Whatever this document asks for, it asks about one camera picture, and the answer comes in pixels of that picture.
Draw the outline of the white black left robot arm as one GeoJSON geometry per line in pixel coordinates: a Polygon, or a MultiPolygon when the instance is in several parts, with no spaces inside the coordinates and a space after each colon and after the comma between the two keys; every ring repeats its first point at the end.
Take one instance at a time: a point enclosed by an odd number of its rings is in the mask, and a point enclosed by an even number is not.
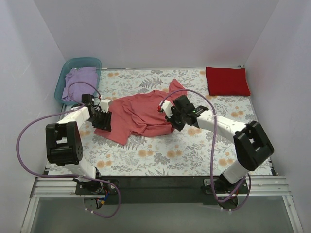
{"type": "Polygon", "coordinates": [[[90,122],[95,129],[111,132],[109,105],[111,100],[94,103],[94,96],[83,94],[81,104],[75,104],[62,120],[46,126],[46,149],[50,164],[65,167],[76,175],[73,180],[92,194],[99,194],[104,183],[100,172],[84,158],[84,150],[79,128],[90,122]]]}

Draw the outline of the salmon pink t shirt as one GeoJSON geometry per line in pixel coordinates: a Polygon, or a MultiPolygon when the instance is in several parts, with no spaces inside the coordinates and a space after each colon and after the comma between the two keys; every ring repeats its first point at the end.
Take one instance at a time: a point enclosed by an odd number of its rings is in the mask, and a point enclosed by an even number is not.
{"type": "Polygon", "coordinates": [[[109,106],[111,132],[96,129],[94,134],[123,146],[131,135],[156,137],[171,134],[174,128],[166,121],[165,113],[158,111],[167,96],[164,91],[153,90],[112,101],[109,106]]]}

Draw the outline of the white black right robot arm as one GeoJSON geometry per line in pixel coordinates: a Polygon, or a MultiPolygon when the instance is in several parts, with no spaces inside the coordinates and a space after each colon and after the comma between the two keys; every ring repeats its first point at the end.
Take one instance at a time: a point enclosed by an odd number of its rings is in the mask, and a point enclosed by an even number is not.
{"type": "Polygon", "coordinates": [[[214,132],[234,144],[237,159],[219,178],[210,182],[209,187],[217,191],[233,192],[248,172],[255,171],[275,151],[259,122],[242,123],[215,116],[207,107],[195,107],[185,95],[173,102],[164,101],[158,111],[164,112],[165,119],[178,131],[188,124],[214,132]]]}

